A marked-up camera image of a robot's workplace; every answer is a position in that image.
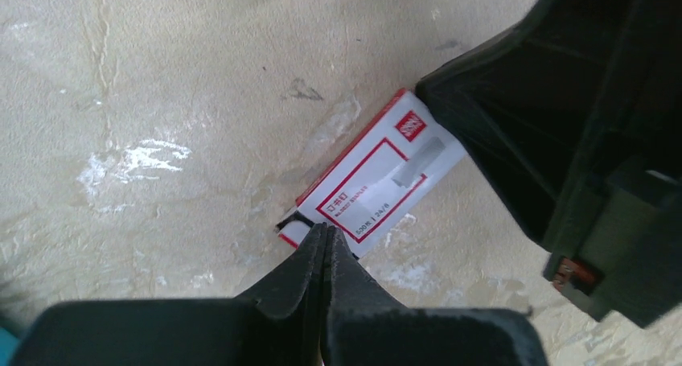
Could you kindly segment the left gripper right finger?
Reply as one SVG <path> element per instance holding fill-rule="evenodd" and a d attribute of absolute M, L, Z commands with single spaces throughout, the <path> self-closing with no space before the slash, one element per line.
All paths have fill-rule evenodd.
<path fill-rule="evenodd" d="M 410 308 L 354 258 L 342 231 L 322 225 L 321 338 L 326 365 L 546 365 L 525 314 L 505 309 Z"/>

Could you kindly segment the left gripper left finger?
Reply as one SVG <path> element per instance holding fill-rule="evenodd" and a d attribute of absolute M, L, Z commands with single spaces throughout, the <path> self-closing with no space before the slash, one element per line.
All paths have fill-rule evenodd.
<path fill-rule="evenodd" d="M 316 224 L 298 249 L 233 298 L 61 302 L 31 325 L 13 365 L 319 365 Z"/>

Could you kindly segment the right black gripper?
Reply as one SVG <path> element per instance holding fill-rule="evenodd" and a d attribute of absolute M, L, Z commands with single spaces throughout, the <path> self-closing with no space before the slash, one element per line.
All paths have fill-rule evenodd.
<path fill-rule="evenodd" d="M 681 0 L 537 0 L 422 78 L 543 275 L 596 320 L 681 303 Z"/>

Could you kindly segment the staple box with red label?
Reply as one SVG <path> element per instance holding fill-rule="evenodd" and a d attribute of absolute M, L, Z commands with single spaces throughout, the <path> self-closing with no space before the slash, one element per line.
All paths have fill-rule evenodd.
<path fill-rule="evenodd" d="M 339 228 L 365 256 L 466 155 L 427 106 L 402 88 L 277 224 L 298 247 L 314 224 Z"/>

